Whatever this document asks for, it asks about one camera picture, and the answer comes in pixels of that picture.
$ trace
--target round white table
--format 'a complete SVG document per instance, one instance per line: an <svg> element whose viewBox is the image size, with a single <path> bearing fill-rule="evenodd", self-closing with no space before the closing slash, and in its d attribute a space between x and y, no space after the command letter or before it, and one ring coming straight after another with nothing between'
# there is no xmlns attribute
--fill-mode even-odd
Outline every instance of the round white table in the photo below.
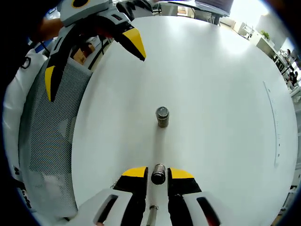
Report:
<svg viewBox="0 0 301 226"><path fill-rule="evenodd" d="M234 32L203 21L155 16L132 23L145 62L112 43L79 108L72 145L77 205L127 169L148 166L151 174L160 162L194 175L238 225L270 225L290 189L298 145L276 65ZM160 106L170 111L166 129L157 126ZM160 207L158 226L171 225L166 184L148 189L147 204Z"/></svg>

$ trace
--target metal rod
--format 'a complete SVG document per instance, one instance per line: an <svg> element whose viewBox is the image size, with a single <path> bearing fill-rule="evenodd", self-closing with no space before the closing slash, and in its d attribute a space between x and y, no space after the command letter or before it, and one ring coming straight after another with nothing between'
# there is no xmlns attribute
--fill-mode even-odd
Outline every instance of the metal rod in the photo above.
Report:
<svg viewBox="0 0 301 226"><path fill-rule="evenodd" d="M146 226L155 226L158 209L159 207L156 205L150 206L150 214L149 218L147 219Z"/></svg>

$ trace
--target gray mesh panel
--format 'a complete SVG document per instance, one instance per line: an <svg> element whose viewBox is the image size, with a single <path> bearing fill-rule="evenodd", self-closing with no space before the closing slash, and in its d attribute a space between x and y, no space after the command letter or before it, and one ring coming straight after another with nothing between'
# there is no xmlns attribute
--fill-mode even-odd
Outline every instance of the gray mesh panel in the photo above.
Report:
<svg viewBox="0 0 301 226"><path fill-rule="evenodd" d="M77 213L71 178L72 136L91 72L68 60L54 102L45 89L43 65L27 96L19 132L19 161L31 206L44 214Z"/></svg>

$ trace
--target potted plant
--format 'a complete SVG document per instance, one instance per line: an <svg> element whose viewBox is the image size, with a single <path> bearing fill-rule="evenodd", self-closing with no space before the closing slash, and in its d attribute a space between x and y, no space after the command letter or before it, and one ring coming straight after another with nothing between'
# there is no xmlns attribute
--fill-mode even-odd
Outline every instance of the potted plant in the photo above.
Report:
<svg viewBox="0 0 301 226"><path fill-rule="evenodd" d="M266 40L269 40L269 33L267 33L267 32L264 31L264 30L261 30L260 34L261 34L264 38L266 38Z"/></svg>

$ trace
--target metal bolt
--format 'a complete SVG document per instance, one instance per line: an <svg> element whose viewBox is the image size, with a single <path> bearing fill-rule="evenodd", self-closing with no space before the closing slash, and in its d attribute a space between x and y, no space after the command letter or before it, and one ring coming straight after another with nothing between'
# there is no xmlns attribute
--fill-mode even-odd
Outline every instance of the metal bolt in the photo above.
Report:
<svg viewBox="0 0 301 226"><path fill-rule="evenodd" d="M156 117L158 120L158 125L161 128L166 128L168 126L169 110L166 107L159 107L156 110Z"/></svg>
<svg viewBox="0 0 301 226"><path fill-rule="evenodd" d="M165 182L165 166L163 164L155 165L151 181L156 185L161 185Z"/></svg>

